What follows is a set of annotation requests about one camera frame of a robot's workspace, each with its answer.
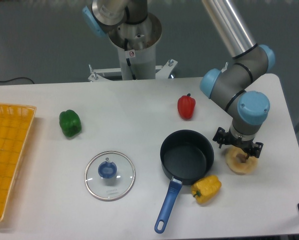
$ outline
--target yellow plastic basket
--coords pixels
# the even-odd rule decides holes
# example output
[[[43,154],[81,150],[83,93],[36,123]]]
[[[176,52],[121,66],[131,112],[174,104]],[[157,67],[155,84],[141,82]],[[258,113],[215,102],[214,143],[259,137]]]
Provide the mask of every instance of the yellow plastic basket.
[[[0,103],[0,221],[35,112],[35,106]]]

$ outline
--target robotic arm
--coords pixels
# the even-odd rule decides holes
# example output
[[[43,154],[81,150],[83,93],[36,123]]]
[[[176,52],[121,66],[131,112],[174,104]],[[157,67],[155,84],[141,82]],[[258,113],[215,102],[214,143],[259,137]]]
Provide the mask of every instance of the robotic arm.
[[[92,31],[108,34],[117,48],[123,80],[155,79],[162,25],[148,13],[147,0],[93,0],[82,12]]]
[[[274,52],[258,45],[230,0],[203,0],[218,33],[234,59],[225,71],[212,69],[205,74],[201,91],[233,117],[228,132],[218,128],[213,141],[234,145],[249,156],[258,158],[263,143],[253,143],[256,133],[267,118],[270,101],[261,92],[246,92],[250,84],[275,64]]]
[[[225,71],[205,74],[201,91],[233,117],[228,132],[218,128],[213,140],[234,145],[249,156],[259,157],[263,144],[253,143],[270,110],[268,98],[250,84],[275,64],[273,51],[258,45],[230,0],[202,0],[234,64]],[[161,38],[160,21],[148,13],[147,0],[93,0],[83,15],[98,36],[108,34],[117,48],[123,80],[154,79],[155,46]]]

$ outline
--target donut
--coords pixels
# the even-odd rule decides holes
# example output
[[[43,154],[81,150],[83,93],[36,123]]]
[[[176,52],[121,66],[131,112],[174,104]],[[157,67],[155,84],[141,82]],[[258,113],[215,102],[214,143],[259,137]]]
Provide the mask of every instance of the donut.
[[[246,159],[246,153],[239,147],[230,147],[225,154],[228,167],[236,174],[244,175],[252,173],[258,166],[258,159],[250,156]]]

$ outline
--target blue joint cap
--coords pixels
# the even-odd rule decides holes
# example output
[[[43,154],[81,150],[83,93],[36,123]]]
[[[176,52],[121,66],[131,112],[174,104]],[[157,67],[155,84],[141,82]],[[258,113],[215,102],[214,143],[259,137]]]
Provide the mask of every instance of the blue joint cap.
[[[90,12],[89,8],[85,6],[82,10],[83,17],[91,31],[98,37],[105,37],[106,33],[101,29],[98,22],[93,17],[92,13]]]
[[[199,88],[209,99],[211,98],[213,87],[220,73],[220,70],[214,68],[209,70],[200,81]]]
[[[267,55],[268,67],[267,67],[267,71],[266,72],[268,72],[275,65],[275,61],[276,61],[275,53],[273,52],[272,49],[270,49],[266,45],[259,45],[259,47],[262,48],[265,51],[266,55]]]
[[[248,91],[238,100],[238,114],[250,125],[261,125],[267,118],[269,110],[269,99],[258,91]]]
[[[114,177],[117,171],[116,164],[110,161],[103,161],[98,167],[98,174],[104,179]]]

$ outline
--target saucepan handle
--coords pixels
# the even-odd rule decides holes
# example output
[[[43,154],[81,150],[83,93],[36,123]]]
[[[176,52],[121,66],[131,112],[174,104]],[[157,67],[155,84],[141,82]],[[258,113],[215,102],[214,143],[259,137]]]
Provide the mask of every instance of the saucepan handle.
[[[172,180],[169,182],[167,194],[164,200],[164,203],[160,209],[156,224],[155,224],[155,232],[158,234],[161,234],[164,232],[166,225],[168,224],[168,220],[170,218],[173,205],[175,203],[175,200],[182,188],[182,181],[179,181],[175,178],[172,178]]]

